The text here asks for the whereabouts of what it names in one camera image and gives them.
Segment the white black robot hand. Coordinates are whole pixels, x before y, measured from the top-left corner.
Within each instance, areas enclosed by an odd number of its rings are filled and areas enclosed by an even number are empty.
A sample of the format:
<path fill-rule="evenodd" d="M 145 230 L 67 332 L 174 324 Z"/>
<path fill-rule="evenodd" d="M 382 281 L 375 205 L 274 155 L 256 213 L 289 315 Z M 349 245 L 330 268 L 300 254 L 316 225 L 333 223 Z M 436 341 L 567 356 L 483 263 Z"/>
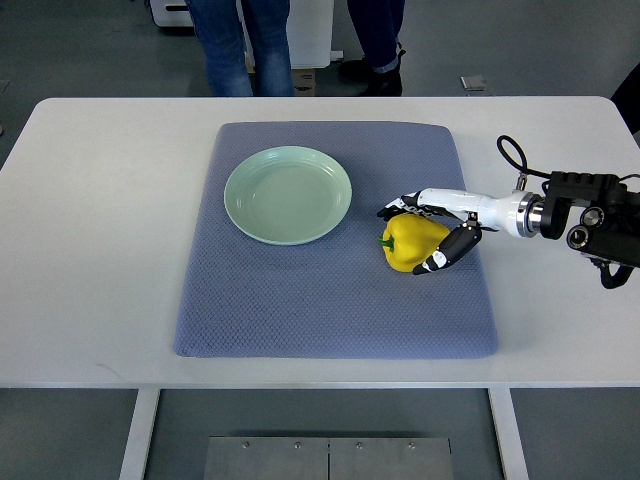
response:
<path fill-rule="evenodd" d="M 485 231 L 504 230 L 514 237 L 537 234 L 540 214 L 536 209 L 543 198 L 531 192 L 515 190 L 503 198 L 451 189 L 423 189 L 398 197 L 378 212 L 387 222 L 411 213 L 440 223 L 450 230 L 422 264 L 411 274 L 420 275 L 448 268 L 479 243 Z"/>

